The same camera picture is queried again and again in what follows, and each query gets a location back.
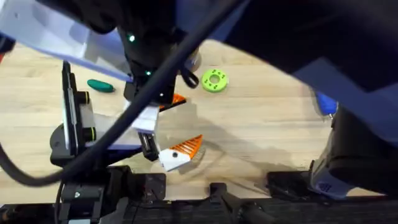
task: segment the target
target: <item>white panel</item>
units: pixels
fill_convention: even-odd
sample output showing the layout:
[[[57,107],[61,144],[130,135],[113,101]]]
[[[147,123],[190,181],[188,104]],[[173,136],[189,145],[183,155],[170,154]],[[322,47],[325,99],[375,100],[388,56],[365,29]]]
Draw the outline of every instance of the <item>white panel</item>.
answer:
[[[132,81],[127,75],[130,70],[116,30],[106,35],[95,34],[33,0],[3,0],[0,10],[3,34],[45,54]]]

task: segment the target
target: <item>green washer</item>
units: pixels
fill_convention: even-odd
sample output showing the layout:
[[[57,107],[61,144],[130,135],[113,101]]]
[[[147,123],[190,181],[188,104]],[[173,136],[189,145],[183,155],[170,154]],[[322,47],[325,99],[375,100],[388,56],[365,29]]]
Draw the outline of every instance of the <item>green washer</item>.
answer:
[[[201,77],[203,88],[212,93],[218,93],[225,89],[228,84],[228,76],[220,69],[211,69]]]

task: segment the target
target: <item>green led light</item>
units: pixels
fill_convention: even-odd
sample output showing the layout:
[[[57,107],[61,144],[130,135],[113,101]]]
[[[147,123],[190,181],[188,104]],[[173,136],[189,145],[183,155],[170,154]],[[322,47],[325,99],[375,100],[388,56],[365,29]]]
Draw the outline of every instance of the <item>green led light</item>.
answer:
[[[130,36],[129,36],[129,41],[130,41],[130,42],[135,41],[135,39],[136,39],[136,37],[135,37],[134,35],[130,35]]]

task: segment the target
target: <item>green eraser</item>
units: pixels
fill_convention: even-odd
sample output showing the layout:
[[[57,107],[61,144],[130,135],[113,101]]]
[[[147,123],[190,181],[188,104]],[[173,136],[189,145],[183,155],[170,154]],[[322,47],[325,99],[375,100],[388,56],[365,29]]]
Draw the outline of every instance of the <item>green eraser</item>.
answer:
[[[111,84],[99,80],[88,80],[87,85],[103,93],[111,93],[114,91],[114,88]]]

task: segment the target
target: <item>orange object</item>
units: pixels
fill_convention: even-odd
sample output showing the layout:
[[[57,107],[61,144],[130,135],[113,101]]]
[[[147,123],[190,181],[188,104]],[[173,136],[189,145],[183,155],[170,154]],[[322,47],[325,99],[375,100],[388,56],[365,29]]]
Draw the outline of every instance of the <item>orange object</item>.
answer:
[[[187,100],[187,99],[185,99],[185,97],[183,97],[182,95],[174,94],[173,95],[173,103],[172,103],[172,105],[176,104],[176,103],[183,102],[185,100]]]
[[[186,140],[185,142],[182,142],[178,145],[170,147],[170,149],[187,154],[192,159],[201,146],[202,138],[203,135],[199,135],[197,137]]]

